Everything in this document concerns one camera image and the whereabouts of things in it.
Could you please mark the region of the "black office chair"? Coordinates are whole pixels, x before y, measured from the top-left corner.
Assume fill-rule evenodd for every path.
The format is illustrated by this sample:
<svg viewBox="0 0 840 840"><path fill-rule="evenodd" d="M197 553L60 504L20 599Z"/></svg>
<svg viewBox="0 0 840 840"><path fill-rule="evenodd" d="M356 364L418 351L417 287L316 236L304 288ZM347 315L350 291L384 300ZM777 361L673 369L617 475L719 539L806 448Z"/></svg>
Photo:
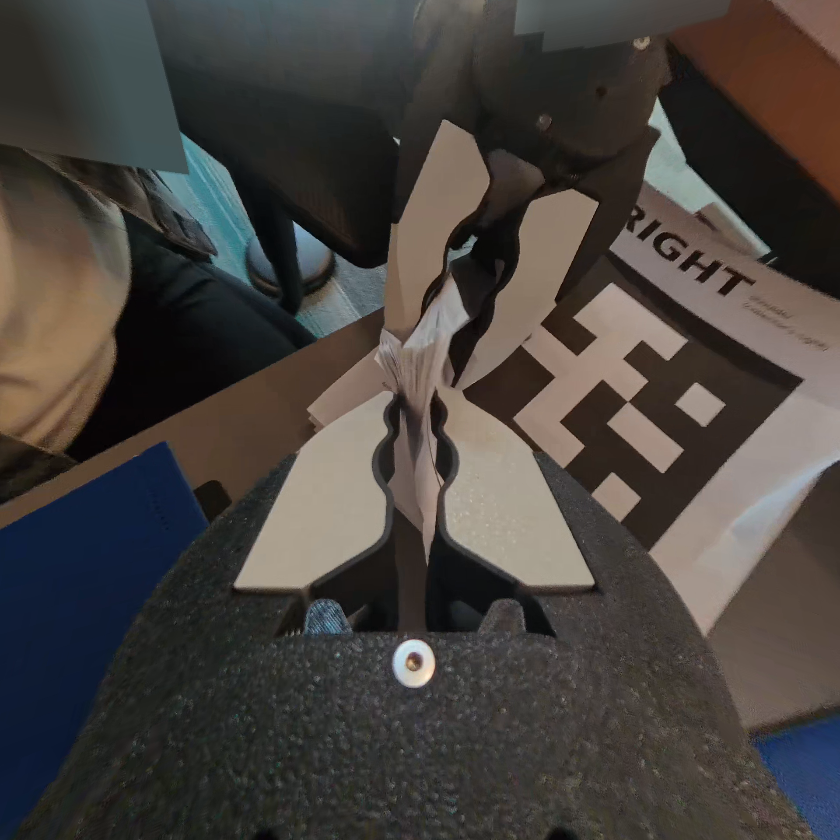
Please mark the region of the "black office chair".
<svg viewBox="0 0 840 840"><path fill-rule="evenodd" d="M417 2L148 2L180 127L227 168L284 309L307 294L293 224L386 260Z"/></svg>

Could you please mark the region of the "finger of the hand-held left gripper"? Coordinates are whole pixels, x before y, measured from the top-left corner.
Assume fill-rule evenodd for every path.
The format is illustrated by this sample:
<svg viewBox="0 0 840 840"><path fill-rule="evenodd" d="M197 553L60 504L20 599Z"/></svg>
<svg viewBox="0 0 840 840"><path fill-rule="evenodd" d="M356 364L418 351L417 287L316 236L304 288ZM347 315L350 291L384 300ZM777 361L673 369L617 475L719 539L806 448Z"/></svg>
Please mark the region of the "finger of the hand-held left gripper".
<svg viewBox="0 0 840 840"><path fill-rule="evenodd" d="M575 190L534 198L518 229L518 259L495 298L489 328L476 343L459 390L494 371L550 314L592 223L598 202Z"/></svg>
<svg viewBox="0 0 840 840"><path fill-rule="evenodd" d="M445 273L450 241L479 211L490 173L475 138L440 123L400 220L392 226L384 326L405 341L422 316L427 291Z"/></svg>

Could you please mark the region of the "orange brown board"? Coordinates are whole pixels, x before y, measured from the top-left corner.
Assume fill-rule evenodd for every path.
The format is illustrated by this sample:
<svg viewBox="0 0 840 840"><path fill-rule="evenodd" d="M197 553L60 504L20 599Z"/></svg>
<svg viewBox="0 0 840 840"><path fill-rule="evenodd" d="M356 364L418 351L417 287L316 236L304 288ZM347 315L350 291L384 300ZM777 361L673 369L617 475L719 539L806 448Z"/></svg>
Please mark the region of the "orange brown board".
<svg viewBox="0 0 840 840"><path fill-rule="evenodd" d="M733 1L670 39L838 202L838 1Z"/></svg>

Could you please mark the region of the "white printed paper stack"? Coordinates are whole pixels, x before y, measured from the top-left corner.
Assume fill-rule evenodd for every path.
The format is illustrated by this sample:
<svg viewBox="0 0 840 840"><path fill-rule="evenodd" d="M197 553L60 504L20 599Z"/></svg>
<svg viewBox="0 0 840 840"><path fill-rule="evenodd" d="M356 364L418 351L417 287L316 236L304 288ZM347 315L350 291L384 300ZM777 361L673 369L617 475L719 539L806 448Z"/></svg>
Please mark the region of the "white printed paper stack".
<svg viewBox="0 0 840 840"><path fill-rule="evenodd" d="M706 632L838 462L838 302L644 185L531 337L451 387L650 550Z"/></svg>

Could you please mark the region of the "person's upper body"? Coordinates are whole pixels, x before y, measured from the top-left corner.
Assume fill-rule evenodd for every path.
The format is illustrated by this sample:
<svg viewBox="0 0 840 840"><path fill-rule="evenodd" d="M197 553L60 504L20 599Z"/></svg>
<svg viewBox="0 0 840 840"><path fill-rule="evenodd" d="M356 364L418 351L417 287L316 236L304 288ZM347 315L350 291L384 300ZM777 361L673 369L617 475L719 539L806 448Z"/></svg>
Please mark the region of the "person's upper body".
<svg viewBox="0 0 840 840"><path fill-rule="evenodd" d="M2 503L308 347L154 172L2 146Z"/></svg>

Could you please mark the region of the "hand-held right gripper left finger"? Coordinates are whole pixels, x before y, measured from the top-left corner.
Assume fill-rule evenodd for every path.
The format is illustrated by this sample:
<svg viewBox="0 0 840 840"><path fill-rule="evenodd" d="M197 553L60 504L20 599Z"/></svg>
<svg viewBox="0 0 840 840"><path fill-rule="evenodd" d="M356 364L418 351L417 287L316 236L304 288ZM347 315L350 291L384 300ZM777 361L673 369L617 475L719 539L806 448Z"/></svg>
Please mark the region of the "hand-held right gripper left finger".
<svg viewBox="0 0 840 840"><path fill-rule="evenodd" d="M397 396L382 392L304 444L234 582L237 592L309 593L383 548Z"/></svg>

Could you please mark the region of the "dark desk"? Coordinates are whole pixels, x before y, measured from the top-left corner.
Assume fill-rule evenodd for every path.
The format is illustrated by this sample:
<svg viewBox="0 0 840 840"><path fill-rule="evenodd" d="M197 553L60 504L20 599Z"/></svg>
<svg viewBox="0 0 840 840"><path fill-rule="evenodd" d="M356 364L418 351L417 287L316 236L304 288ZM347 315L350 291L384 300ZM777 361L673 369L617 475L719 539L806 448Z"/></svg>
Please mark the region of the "dark desk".
<svg viewBox="0 0 840 840"><path fill-rule="evenodd" d="M2 505L4 528L160 442L192 487L238 501L310 436L308 407L372 350L374 313ZM711 629L742 724L757 732L838 708L838 466L801 508Z"/></svg>

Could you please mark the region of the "blue flattened cardboard box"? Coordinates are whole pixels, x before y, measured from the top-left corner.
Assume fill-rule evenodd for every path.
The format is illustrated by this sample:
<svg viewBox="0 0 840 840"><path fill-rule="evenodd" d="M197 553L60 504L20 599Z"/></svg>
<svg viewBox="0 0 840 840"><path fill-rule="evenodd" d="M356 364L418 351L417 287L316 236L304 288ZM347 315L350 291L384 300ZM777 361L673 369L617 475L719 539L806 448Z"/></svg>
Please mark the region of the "blue flattened cardboard box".
<svg viewBox="0 0 840 840"><path fill-rule="evenodd" d="M2 529L2 838L55 779L133 619L206 527L160 443Z"/></svg>
<svg viewBox="0 0 840 840"><path fill-rule="evenodd" d="M813 833L838 839L838 714L759 734L752 742Z"/></svg>

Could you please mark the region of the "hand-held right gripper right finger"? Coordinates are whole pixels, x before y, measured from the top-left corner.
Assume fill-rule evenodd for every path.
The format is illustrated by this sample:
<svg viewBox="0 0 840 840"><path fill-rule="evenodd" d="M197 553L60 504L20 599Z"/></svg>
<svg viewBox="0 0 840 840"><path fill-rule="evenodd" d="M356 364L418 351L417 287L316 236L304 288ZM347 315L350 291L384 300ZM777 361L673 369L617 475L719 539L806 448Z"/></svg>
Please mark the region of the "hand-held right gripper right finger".
<svg viewBox="0 0 840 840"><path fill-rule="evenodd" d="M593 590L532 449L455 388L438 388L434 408L441 536L526 592Z"/></svg>

